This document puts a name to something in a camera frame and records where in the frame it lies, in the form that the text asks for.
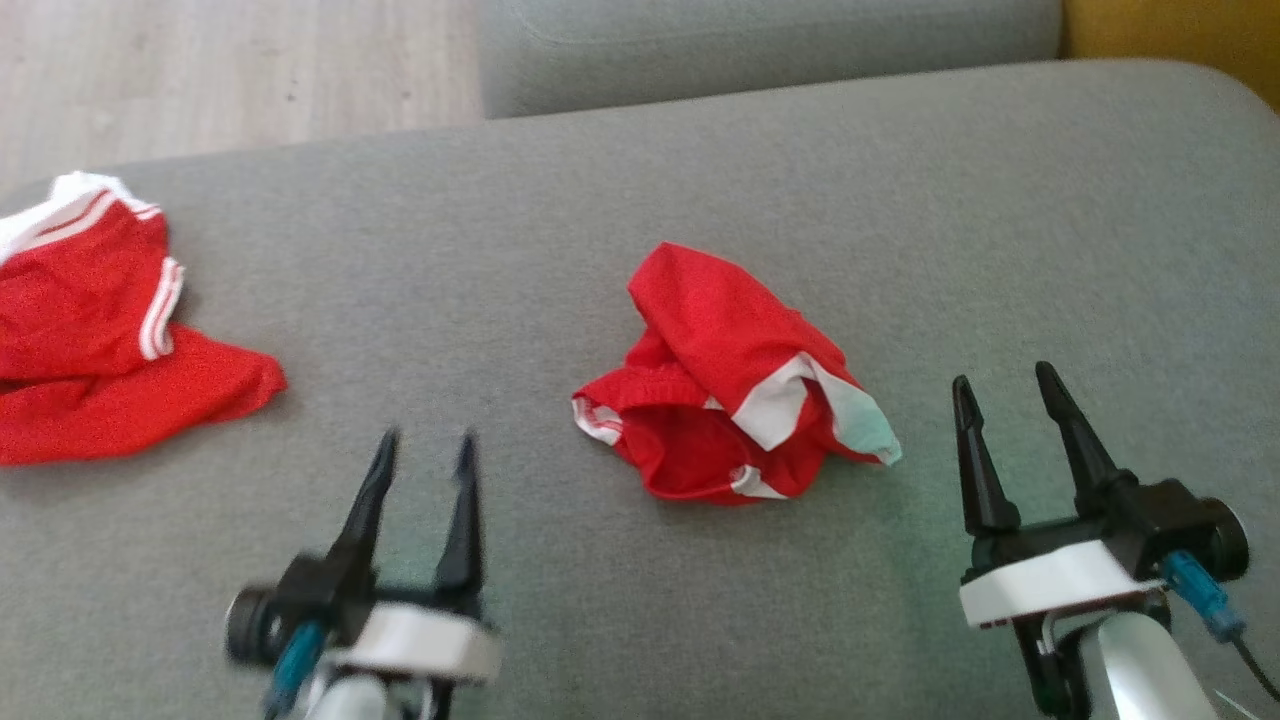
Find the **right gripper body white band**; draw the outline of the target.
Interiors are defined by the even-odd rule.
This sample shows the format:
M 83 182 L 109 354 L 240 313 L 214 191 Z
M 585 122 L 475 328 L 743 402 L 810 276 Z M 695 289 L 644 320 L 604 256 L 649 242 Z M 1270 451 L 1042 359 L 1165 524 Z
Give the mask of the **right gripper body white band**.
M 1167 585 L 1135 579 L 1105 543 L 1101 520 L 1061 519 L 972 537 L 959 600 L 970 628 L 1105 606 Z

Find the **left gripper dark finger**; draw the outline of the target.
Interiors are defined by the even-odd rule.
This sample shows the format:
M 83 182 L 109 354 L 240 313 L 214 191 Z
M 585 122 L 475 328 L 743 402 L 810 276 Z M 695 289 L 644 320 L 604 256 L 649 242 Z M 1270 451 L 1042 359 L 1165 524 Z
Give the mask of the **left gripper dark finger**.
M 387 430 L 383 434 L 346 523 L 332 544 L 332 557 L 340 560 L 347 574 L 356 580 L 369 582 L 372 578 L 383 507 L 396 477 L 399 445 L 399 430 Z
M 451 529 L 435 571 L 436 602 L 460 614 L 480 614 L 485 552 L 476 433 L 463 434 L 454 465 L 458 493 Z

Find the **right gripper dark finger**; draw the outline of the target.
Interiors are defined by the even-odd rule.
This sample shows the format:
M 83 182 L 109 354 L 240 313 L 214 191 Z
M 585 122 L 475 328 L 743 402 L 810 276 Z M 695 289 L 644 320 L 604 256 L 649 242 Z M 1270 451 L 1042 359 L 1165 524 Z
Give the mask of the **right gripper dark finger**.
M 1111 459 L 1052 363 L 1038 361 L 1036 379 L 1044 409 L 1062 438 L 1075 487 L 1076 514 L 1102 518 L 1108 512 L 1111 493 L 1135 486 L 1137 477 Z
M 1004 493 L 983 436 L 984 418 L 966 375 L 954 378 L 952 401 L 965 530 L 974 538 L 1012 533 L 1021 516 Z

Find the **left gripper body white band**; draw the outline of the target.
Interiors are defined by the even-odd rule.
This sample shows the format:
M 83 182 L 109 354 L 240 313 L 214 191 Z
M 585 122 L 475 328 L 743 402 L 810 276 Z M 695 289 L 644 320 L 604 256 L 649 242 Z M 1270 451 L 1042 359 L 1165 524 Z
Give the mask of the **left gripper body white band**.
M 325 665 L 388 676 L 485 684 L 500 673 L 498 630 L 461 611 L 399 600 L 372 605 L 355 641 L 325 652 Z

